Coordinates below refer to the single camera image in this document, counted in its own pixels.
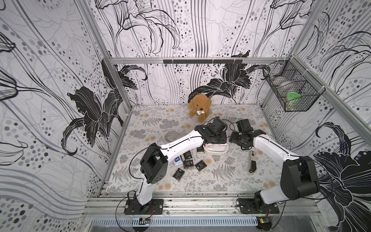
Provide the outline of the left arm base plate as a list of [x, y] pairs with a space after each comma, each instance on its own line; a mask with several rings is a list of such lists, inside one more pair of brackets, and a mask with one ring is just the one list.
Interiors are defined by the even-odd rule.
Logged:
[[125, 215], [161, 215], [163, 212], [164, 200], [152, 199], [149, 203], [141, 205], [135, 199], [129, 199], [126, 202], [124, 214]]

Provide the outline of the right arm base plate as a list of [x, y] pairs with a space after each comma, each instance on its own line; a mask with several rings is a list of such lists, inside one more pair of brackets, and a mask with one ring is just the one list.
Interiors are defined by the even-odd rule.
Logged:
[[242, 214], [279, 214], [277, 204], [265, 204], [260, 199], [238, 198], [236, 205]]

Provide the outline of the pink tissue pack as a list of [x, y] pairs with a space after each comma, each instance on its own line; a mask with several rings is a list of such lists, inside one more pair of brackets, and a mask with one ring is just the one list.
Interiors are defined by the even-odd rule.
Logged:
[[174, 159], [174, 166], [179, 166], [179, 165], [181, 165], [181, 164], [183, 164], [183, 158], [182, 158], [182, 156], [178, 156], [178, 157], [176, 157], [176, 158]]

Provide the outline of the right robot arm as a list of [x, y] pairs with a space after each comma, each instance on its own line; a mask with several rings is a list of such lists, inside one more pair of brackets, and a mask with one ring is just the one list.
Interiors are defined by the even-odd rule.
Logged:
[[230, 142], [241, 150], [256, 148], [268, 155], [282, 168], [280, 184], [256, 192], [256, 206], [296, 200], [320, 192], [315, 162], [308, 156], [299, 156], [270, 138], [264, 131], [255, 130], [248, 119], [236, 122]]

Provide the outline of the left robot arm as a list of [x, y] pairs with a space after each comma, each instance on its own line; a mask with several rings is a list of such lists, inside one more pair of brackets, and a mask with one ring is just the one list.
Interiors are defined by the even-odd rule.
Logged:
[[167, 174], [168, 164], [176, 157], [205, 144], [224, 144], [227, 141], [227, 125], [220, 117], [211, 123], [198, 125], [187, 135], [164, 145], [151, 144], [140, 161], [141, 187], [135, 202], [145, 206], [152, 201], [155, 184]]

